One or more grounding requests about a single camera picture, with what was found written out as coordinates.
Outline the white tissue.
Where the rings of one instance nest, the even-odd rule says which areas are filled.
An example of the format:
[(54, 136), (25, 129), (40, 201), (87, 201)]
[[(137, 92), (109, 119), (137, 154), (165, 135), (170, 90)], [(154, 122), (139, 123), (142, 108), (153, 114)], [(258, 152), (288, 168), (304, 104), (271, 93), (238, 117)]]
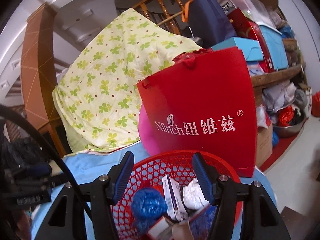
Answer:
[(182, 189), (183, 204), (190, 210), (199, 210), (209, 204), (205, 199), (197, 178)]

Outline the blue plastic bag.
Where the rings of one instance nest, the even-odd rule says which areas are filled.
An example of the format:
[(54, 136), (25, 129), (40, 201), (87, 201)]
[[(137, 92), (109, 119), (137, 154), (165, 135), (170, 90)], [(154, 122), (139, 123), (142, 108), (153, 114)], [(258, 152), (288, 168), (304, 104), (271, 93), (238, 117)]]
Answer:
[(149, 228), (167, 213), (167, 203), (161, 193), (151, 187), (138, 190), (131, 204), (131, 212), (134, 217), (134, 226), (140, 235), (146, 233)]

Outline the blue white medicine box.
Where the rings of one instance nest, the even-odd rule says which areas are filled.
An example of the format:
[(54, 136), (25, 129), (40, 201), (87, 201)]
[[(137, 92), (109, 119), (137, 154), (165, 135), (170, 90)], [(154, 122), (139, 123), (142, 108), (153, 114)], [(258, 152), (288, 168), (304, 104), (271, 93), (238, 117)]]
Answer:
[(180, 184), (166, 175), (162, 178), (162, 185), (168, 216), (177, 222), (187, 220), (189, 216), (183, 205)]

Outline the light blue bed blanket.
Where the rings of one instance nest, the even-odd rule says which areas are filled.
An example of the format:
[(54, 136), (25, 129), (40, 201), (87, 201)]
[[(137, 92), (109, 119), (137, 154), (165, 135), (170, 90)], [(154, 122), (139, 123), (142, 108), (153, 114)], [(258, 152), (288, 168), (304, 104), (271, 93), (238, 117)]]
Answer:
[[(80, 185), (92, 182), (99, 175), (107, 174), (113, 165), (116, 165), (121, 161), (126, 151), (131, 151), (134, 154), (135, 164), (149, 157), (142, 143), (136, 142), (125, 147), (124, 149), (117, 150), (116, 152), (110, 154), (99, 153), (96, 155), (93, 152), (78, 152), (76, 154), (69, 154), (63, 158), (63, 161), (72, 172), (76, 182)], [(243, 184), (251, 184), (251, 182), (254, 180), (260, 181), (277, 207), (277, 197), (274, 195), (271, 184), (263, 172), (261, 172), (258, 168), (255, 168), (252, 178), (240, 177), (240, 180)], [(50, 209), (50, 206), (53, 204), (53, 201), (60, 193), (62, 188), (63, 185), (55, 187), (51, 194), (52, 202), (41, 204), (39, 207), (37, 207), (37, 212), (34, 211), (31, 215), (31, 218), (33, 219), (31, 226), (31, 239), (35, 239), (42, 221), (44, 220), (48, 210)], [(85, 212), (84, 214), (88, 239), (95, 239), (92, 222)], [(234, 227), (232, 239), (240, 239), (241, 220), (242, 215), (240, 215), (240, 221), (237, 222), (236, 226)]]

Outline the red plastic mesh basket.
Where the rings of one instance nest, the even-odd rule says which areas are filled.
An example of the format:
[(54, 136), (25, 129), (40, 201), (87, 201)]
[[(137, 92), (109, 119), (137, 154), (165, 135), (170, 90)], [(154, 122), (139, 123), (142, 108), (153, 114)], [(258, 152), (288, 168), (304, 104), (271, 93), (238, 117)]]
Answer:
[[(138, 190), (152, 187), (162, 191), (162, 178), (169, 175), (180, 186), (187, 186), (192, 179), (196, 178), (191, 163), (194, 151), (170, 151), (148, 157), (136, 163), (131, 172), (129, 182), (122, 199), (112, 208), (112, 214), (119, 239), (152, 239), (151, 236), (139, 235), (139, 230), (134, 225), (135, 217), (131, 212), (133, 197)], [(206, 163), (216, 168), (219, 174), (229, 176), (239, 183), (240, 178), (234, 168), (223, 159), (207, 153), (200, 152)], [(189, 226), (194, 239), (207, 239), (216, 207), (209, 207), (196, 218), (190, 219)]]

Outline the brown cardboard box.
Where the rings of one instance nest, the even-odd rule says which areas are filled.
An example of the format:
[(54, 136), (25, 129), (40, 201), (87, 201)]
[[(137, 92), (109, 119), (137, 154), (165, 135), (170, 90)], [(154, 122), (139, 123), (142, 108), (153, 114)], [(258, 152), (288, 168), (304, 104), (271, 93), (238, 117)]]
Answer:
[(255, 165), (260, 167), (272, 154), (272, 135), (273, 126), (270, 124), (268, 128), (258, 128), (257, 135), (257, 153)]

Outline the red Nilrich paper bag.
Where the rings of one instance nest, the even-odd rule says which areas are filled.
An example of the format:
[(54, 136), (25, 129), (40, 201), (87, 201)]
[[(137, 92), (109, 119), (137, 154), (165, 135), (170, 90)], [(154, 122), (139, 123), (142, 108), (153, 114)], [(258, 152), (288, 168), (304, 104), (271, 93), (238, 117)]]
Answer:
[(253, 86), (236, 47), (174, 64), (137, 84), (161, 153), (204, 151), (253, 175), (257, 118)]

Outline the black fluffy garment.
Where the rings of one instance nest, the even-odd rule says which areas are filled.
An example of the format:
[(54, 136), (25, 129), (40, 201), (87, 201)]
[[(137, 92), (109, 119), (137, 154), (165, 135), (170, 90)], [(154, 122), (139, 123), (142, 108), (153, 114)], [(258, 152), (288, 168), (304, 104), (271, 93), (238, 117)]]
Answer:
[(40, 187), (52, 174), (49, 159), (30, 137), (9, 142), (3, 139), (1, 164), (8, 192), (31, 191)]

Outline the clover print quilt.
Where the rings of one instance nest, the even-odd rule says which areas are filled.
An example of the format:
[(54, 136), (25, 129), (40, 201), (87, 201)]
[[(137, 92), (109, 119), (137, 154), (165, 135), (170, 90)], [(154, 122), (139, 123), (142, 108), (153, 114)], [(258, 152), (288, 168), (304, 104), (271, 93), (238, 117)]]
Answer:
[(108, 24), (53, 90), (72, 152), (110, 153), (139, 140), (137, 83), (198, 50), (187, 37), (157, 26), (135, 9)]

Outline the steel basin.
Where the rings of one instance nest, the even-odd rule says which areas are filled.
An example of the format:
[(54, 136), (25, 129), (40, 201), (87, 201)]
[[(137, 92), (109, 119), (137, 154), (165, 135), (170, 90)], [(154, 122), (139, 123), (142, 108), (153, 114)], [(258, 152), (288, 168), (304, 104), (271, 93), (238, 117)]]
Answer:
[(304, 111), (295, 104), (280, 109), (275, 117), (276, 123), (273, 125), (273, 131), (279, 138), (297, 135), (307, 120)]

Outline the red plastic bag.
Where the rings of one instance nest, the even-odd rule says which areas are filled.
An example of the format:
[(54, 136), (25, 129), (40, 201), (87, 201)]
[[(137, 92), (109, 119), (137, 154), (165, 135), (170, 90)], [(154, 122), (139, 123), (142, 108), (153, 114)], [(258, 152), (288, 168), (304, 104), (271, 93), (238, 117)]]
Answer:
[(204, 54), (208, 54), (208, 53), (212, 53), (213, 50), (212, 48), (209, 49), (199, 49), (199, 50), (194, 50), (191, 52), (183, 52), (179, 55), (177, 55), (173, 61), (175, 64), (178, 64), (180, 62), (183, 61), (187, 61), (187, 60), (194, 60), (196, 57), (200, 56), (200, 55), (204, 55)]

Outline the light blue cardboard box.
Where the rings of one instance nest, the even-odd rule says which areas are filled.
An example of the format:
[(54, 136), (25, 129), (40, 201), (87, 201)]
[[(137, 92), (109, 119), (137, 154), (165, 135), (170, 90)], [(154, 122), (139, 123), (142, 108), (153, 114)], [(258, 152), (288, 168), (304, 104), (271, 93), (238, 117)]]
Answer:
[(242, 37), (231, 37), (212, 46), (213, 51), (237, 47), (246, 61), (263, 61), (264, 56), (257, 40)]

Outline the red gift box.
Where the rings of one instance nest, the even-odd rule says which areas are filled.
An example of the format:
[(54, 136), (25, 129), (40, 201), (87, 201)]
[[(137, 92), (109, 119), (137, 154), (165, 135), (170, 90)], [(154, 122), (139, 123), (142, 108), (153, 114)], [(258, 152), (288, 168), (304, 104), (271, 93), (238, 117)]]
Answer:
[(264, 58), (263, 61), (259, 61), (259, 65), (265, 73), (274, 72), (271, 54), (259, 26), (252, 20), (248, 19), (239, 8), (230, 12), (227, 17), (229, 18), (229, 21), (235, 29), (238, 37), (258, 41)]

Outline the clear plastic storage box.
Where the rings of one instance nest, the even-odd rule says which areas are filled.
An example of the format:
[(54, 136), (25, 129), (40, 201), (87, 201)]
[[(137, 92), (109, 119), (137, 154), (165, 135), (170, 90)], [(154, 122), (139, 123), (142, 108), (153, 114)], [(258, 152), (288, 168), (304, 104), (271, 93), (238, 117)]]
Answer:
[(259, 0), (217, 0), (225, 14), (230, 14), (235, 9), (240, 9), (242, 13), (258, 25), (268, 25), (275, 28), (270, 15)]

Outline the wooden stair railing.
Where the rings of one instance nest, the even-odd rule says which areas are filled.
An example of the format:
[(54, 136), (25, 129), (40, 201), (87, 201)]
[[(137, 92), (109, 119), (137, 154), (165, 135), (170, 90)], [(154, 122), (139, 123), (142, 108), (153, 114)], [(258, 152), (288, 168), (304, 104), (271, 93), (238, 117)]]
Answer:
[(147, 19), (159, 27), (180, 35), (185, 28), (181, 13), (188, 0), (142, 0), (133, 6)]

